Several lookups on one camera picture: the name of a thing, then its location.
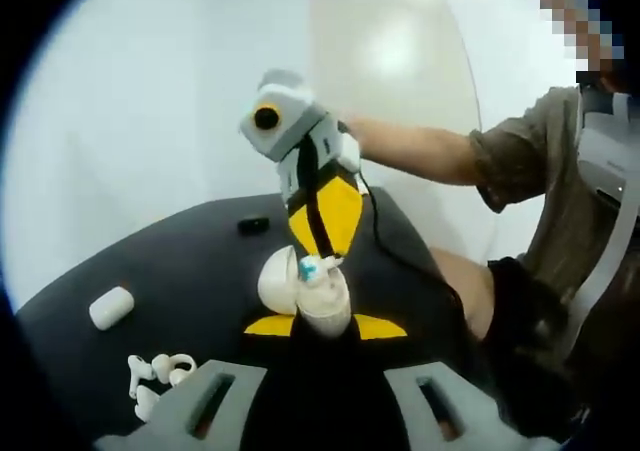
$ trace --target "black shorts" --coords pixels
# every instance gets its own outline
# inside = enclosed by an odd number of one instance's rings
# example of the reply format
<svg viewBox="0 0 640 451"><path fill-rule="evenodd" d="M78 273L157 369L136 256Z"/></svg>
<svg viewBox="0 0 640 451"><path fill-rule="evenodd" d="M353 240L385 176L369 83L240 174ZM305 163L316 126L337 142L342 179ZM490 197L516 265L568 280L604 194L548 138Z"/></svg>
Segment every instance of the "black shorts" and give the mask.
<svg viewBox="0 0 640 451"><path fill-rule="evenodd" d="M547 333L540 330L562 326L566 319L563 307L519 261L492 261L489 269L495 309L483 347L510 424L528 436L563 440L574 430L572 418L580 409L578 399L563 377L521 353L522 348L544 351Z"/></svg>

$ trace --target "black cable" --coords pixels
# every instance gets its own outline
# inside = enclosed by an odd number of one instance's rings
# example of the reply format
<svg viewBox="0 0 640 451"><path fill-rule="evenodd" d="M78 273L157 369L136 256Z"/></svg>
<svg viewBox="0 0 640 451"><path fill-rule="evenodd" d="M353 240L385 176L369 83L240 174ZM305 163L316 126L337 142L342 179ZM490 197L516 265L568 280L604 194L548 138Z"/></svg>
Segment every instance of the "black cable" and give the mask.
<svg viewBox="0 0 640 451"><path fill-rule="evenodd" d="M373 194L373 191L371 190L371 188L369 187L369 183L367 183L367 180L364 178L364 175L362 174L362 172L360 172L360 178L362 179L362 182L367 188L367 192L369 193L369 196L371 198L371 207L373 208L373 239L376 243L376 246L378 246L380 251L382 251L387 257L392 259L394 262L396 262L400 266L409 268L423 275L427 275L430 278L434 277L433 273L429 272L425 268L415 263L412 263L411 261L395 253L382 241L382 239L380 238L380 229L379 229L380 214L378 211L378 202L376 201L376 197ZM444 279L443 279L443 282L446 285L445 287L449 293L451 300L453 301L454 307L458 310L459 317L462 317L462 320L464 321L465 327L466 327L466 319L464 317L464 307L462 306L462 300L460 299L460 295L455 291L455 289L449 286L449 284L446 283Z"/></svg>

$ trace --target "black tablecloth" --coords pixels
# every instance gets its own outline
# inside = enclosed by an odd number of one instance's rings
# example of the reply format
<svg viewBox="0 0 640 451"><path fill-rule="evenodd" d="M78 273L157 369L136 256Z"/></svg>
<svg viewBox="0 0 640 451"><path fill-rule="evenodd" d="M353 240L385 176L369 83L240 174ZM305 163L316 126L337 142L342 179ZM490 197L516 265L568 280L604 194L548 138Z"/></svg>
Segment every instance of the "black tablecloth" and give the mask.
<svg viewBox="0 0 640 451"><path fill-rule="evenodd" d="M356 239L342 266L353 311L390 317L400 325L423 323L430 359L447 362L487 389L486 367L455 318L426 246L392 199L382 190L374 192L384 242L432 274L404 267L380 252L371 203L365 199ZM269 217L270 229L240 235L236 224L250 215ZM140 425L127 392L127 356L150 361L160 353L188 353L199 363L212 358L242 361L238 349L249 316L266 314L256 290L262 265L292 242L279 195L202 204L72 269L30 300L18 319L54 395L80 431L92 440L127 434ZM112 329L98 331L89 305L114 286L133 294L135 309Z"/></svg>

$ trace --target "white wall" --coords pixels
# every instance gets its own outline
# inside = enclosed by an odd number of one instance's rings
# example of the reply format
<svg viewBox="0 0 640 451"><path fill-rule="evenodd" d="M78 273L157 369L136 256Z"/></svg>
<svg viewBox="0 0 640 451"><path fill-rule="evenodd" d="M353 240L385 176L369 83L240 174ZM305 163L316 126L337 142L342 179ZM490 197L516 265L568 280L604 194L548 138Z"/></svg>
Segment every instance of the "white wall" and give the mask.
<svg viewBox="0 0 640 451"><path fill-rule="evenodd" d="M535 0L447 1L485 129L573 83ZM308 18L308 0L79 0L34 61L11 125L2 218L15 304L155 220L275 192L237 122L265 69L308 73ZM456 191L443 206L452 222L475 219ZM484 247L462 233L462 249L477 260L522 250L540 203L519 208Z"/></svg>

